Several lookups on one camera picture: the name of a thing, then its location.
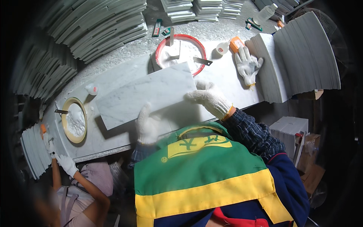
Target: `work glove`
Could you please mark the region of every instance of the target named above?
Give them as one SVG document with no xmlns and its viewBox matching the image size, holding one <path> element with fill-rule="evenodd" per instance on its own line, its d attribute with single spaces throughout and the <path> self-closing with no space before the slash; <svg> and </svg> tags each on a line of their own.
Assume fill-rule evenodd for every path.
<svg viewBox="0 0 363 227">
<path fill-rule="evenodd" d="M 227 100 L 219 88 L 212 82 L 195 81 L 198 90 L 188 92 L 185 97 L 193 102 L 203 105 L 207 111 L 219 120 L 225 118 L 233 103 Z"/>
<path fill-rule="evenodd" d="M 43 142 L 44 142 L 44 145 L 45 145 L 45 148 L 46 148 L 48 154 L 50 154 L 50 157 L 52 159 L 53 158 L 56 158 L 53 153 L 56 154 L 57 153 L 57 149 L 56 149 L 56 147 L 53 144 L 53 140 L 49 140 L 49 134 L 48 133 L 44 133 L 43 134 Z"/>
<path fill-rule="evenodd" d="M 59 165 L 61 165 L 61 167 L 64 169 L 64 171 L 70 175 L 72 178 L 74 178 L 75 173 L 78 171 L 77 167 L 76 167 L 76 163 L 73 161 L 73 159 L 69 156 L 64 156 L 64 155 L 57 155 L 55 154 L 55 157 L 59 163 Z"/>
<path fill-rule="evenodd" d="M 158 127 L 160 118 L 157 116 L 149 117 L 150 103 L 146 103 L 135 121 L 138 134 L 138 142 L 142 144 L 152 144 L 158 140 Z"/>
<path fill-rule="evenodd" d="M 239 54 L 235 53 L 234 55 L 236 59 L 237 70 L 243 77 L 245 85 L 254 85 L 256 83 L 256 75 L 264 63 L 264 59 L 260 57 L 257 61 L 255 56 L 250 55 L 246 46 L 240 47 L 238 52 Z"/>
</svg>

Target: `glue bottle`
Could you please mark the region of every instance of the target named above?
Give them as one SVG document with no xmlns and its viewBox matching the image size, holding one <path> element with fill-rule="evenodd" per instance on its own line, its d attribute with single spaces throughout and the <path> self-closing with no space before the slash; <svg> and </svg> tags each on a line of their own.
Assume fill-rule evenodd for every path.
<svg viewBox="0 0 363 227">
<path fill-rule="evenodd" d="M 216 51 L 218 53 L 220 53 L 221 55 L 224 55 L 229 50 L 229 43 L 230 42 L 231 42 L 231 40 L 218 44 L 217 47 L 216 47 Z"/>
<path fill-rule="evenodd" d="M 275 14 L 275 9 L 277 9 L 277 5 L 275 3 L 265 6 L 256 16 L 252 18 L 253 22 L 257 25 L 263 24 Z"/>
<path fill-rule="evenodd" d="M 87 90 L 88 94 L 95 96 L 98 94 L 98 87 L 94 84 L 89 84 L 85 86 L 85 89 Z"/>
</svg>

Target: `white powder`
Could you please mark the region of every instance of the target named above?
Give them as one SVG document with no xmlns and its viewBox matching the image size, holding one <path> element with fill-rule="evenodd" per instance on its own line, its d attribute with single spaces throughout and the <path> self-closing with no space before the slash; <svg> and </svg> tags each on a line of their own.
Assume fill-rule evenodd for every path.
<svg viewBox="0 0 363 227">
<path fill-rule="evenodd" d="M 180 42 L 180 57 L 179 59 L 173 59 L 173 56 L 179 54 Z M 202 58 L 202 54 L 197 46 L 186 40 L 174 40 L 172 46 L 164 46 L 161 50 L 159 63 L 163 68 L 167 68 L 172 65 L 187 62 L 191 73 L 195 73 L 201 64 L 194 62 L 193 57 Z"/>
<path fill-rule="evenodd" d="M 82 136 L 85 133 L 86 121 L 82 108 L 77 103 L 69 106 L 66 116 L 67 128 L 74 136 Z"/>
</svg>

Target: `green vest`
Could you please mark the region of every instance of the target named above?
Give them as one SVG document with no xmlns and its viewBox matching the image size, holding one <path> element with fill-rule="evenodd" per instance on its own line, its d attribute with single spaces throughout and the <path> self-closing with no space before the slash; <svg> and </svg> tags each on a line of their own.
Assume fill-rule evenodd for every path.
<svg viewBox="0 0 363 227">
<path fill-rule="evenodd" d="M 197 138 L 183 135 L 199 133 Z M 138 226 L 166 216 L 258 199 L 273 223 L 292 220 L 262 158 L 232 140 L 216 122 L 173 132 L 157 152 L 135 164 Z"/>
</svg>

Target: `red strap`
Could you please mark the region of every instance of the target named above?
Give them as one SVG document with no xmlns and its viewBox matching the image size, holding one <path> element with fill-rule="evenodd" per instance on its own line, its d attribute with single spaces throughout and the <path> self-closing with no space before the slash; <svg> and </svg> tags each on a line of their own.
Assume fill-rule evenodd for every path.
<svg viewBox="0 0 363 227">
<path fill-rule="evenodd" d="M 217 207 L 214 210 L 212 216 L 220 222 L 228 223 L 228 226 L 230 227 L 269 227 L 267 220 L 263 218 L 258 218 L 256 220 L 228 218 L 223 214 L 220 207 Z"/>
</svg>

